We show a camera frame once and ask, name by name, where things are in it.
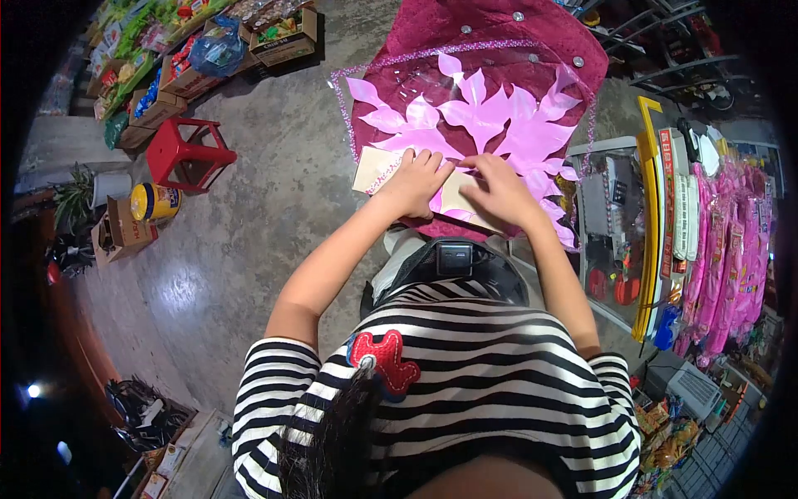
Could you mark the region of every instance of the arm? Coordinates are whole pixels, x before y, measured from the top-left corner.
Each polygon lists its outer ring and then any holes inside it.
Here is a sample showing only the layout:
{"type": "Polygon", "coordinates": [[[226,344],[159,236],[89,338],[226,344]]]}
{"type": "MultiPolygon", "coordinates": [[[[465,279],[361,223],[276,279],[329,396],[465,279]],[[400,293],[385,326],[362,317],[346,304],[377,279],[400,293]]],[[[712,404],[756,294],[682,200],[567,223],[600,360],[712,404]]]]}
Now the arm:
{"type": "Polygon", "coordinates": [[[465,158],[464,166],[479,169],[489,192],[463,187],[460,193],[477,206],[526,232],[546,309],[568,329],[576,350],[587,359],[601,353],[599,334],[585,291],[560,245],[548,215],[509,164],[492,154],[465,158]]]}
{"type": "Polygon", "coordinates": [[[454,171],[443,155],[408,149],[380,190],[299,265],[280,292],[266,337],[291,338],[318,349],[318,320],[377,238],[402,216],[432,218],[429,201],[454,171]]]}

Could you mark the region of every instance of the hand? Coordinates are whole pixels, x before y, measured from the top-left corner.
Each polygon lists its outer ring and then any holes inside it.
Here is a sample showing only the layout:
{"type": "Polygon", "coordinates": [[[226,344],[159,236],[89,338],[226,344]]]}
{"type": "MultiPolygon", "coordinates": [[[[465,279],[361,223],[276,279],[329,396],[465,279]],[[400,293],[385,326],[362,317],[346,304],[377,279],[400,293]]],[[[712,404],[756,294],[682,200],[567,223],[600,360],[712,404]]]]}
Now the hand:
{"type": "Polygon", "coordinates": [[[412,149],[405,151],[399,168],[372,199],[382,202],[387,209],[394,211],[396,218],[409,216],[431,219],[433,212],[429,209],[429,201],[452,175],[454,164],[447,161],[440,166],[444,159],[440,152],[432,154],[424,149],[415,160],[414,154],[412,149]]]}
{"type": "Polygon", "coordinates": [[[486,212],[524,229],[527,229],[524,225],[547,220],[546,213],[527,186],[500,157],[492,154],[469,156],[460,162],[460,166],[476,168],[488,183],[487,192],[472,185],[460,188],[460,194],[486,212]]]}

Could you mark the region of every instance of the dark hair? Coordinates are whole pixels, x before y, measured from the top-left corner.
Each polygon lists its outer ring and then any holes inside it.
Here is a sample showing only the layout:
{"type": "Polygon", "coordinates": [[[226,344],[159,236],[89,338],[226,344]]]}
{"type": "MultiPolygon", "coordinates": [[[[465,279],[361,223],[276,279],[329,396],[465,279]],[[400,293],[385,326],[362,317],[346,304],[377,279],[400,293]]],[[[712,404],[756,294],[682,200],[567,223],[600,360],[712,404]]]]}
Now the dark hair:
{"type": "Polygon", "coordinates": [[[324,411],[307,445],[289,439],[301,428],[292,416],[282,433],[278,452],[280,487],[286,499],[372,497],[367,486],[373,430],[371,422],[382,402],[379,379],[371,369],[359,369],[324,411]]]}

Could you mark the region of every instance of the white flower pot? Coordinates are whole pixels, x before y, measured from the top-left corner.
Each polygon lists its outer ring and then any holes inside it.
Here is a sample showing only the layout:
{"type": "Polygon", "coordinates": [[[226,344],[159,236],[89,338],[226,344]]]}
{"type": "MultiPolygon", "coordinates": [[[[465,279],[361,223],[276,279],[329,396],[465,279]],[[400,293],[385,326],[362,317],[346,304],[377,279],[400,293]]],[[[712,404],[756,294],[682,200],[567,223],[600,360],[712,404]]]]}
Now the white flower pot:
{"type": "Polygon", "coordinates": [[[98,173],[94,176],[94,196],[91,208],[102,206],[108,197],[114,199],[130,196],[133,180],[127,173],[98,173]]]}

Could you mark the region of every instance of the yellow frame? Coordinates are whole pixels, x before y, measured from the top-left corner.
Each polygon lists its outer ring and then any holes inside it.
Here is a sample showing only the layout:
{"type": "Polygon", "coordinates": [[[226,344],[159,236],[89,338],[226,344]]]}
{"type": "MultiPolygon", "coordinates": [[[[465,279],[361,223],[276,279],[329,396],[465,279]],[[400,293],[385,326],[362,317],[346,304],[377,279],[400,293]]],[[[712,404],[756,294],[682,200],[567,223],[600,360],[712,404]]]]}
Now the yellow frame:
{"type": "Polygon", "coordinates": [[[645,127],[635,139],[638,145],[638,155],[640,156],[643,186],[646,190],[646,244],[640,283],[640,306],[634,318],[632,338],[642,343],[649,329],[651,316],[656,313],[651,304],[654,303],[659,283],[658,262],[662,252],[659,230],[660,188],[658,180],[661,175],[658,175],[656,161],[657,156],[659,156],[659,147],[650,114],[651,110],[661,113],[662,106],[659,102],[642,96],[638,97],[638,106],[640,106],[640,114],[643,116],[645,127]]]}

